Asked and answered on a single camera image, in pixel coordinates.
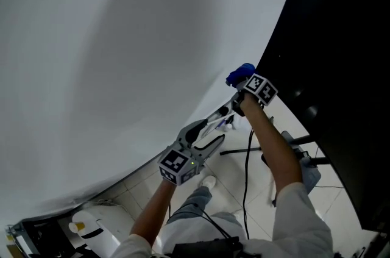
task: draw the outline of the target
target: white shirt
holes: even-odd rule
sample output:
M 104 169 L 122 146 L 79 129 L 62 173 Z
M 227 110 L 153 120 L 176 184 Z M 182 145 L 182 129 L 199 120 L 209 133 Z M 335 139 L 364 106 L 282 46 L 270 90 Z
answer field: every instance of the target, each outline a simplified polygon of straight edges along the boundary
M 302 183 L 292 183 L 280 191 L 277 198 L 272 241 L 246 240 L 243 228 L 213 217 L 232 237 L 238 236 L 244 252 L 261 254 L 263 258 L 333 257 L 332 236 L 328 226 L 317 216 Z M 160 232 L 162 253 L 173 252 L 177 243 L 194 243 L 222 238 L 221 233 L 202 218 L 180 219 L 166 225 Z M 139 235 L 130 235 L 122 242 L 112 258 L 147 258 L 152 248 Z

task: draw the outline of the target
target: white sleeve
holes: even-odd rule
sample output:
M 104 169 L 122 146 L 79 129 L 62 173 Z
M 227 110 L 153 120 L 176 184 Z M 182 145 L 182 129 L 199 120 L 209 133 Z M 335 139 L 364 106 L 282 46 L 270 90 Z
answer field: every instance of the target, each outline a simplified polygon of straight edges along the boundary
M 292 183 L 277 197 L 272 240 L 295 257 L 333 257 L 329 227 L 316 214 L 303 183 Z
M 122 242 L 111 258 L 150 258 L 152 248 L 142 236 L 132 234 Z

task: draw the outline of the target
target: white curved wall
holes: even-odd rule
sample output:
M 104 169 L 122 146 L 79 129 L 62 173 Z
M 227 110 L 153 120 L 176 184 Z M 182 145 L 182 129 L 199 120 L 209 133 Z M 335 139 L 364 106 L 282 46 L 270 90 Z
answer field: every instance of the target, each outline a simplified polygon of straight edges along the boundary
M 133 171 L 232 94 L 285 0 L 0 0 L 0 224 Z

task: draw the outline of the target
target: shoe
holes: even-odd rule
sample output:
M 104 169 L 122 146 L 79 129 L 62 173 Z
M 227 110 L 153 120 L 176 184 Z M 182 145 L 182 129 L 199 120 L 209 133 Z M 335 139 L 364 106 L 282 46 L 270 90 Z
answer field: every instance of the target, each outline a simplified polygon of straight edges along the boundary
M 200 183 L 200 187 L 207 187 L 209 190 L 211 190 L 213 187 L 215 187 L 215 183 L 217 183 L 217 179 L 214 176 L 207 176 Z
M 232 215 L 234 217 L 236 217 L 236 220 L 238 222 L 243 222 L 244 221 L 244 209 L 236 210 L 235 212 L 232 212 Z

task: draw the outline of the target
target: gray pants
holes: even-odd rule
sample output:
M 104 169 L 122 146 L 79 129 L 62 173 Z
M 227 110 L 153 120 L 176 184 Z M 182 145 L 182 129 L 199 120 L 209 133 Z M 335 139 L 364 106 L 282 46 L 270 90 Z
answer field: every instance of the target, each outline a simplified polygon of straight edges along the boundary
M 210 191 L 206 187 L 199 187 L 186 199 L 181 208 L 177 210 L 167 221 L 166 224 L 175 222 L 179 219 L 188 219 L 188 218 L 196 218 L 203 216 L 202 210 L 205 210 L 207 203 L 211 200 L 213 195 L 211 195 Z M 228 212 L 217 212 L 211 217 L 217 217 L 231 223 L 238 224 L 240 227 L 240 223 L 237 221 L 236 217 Z

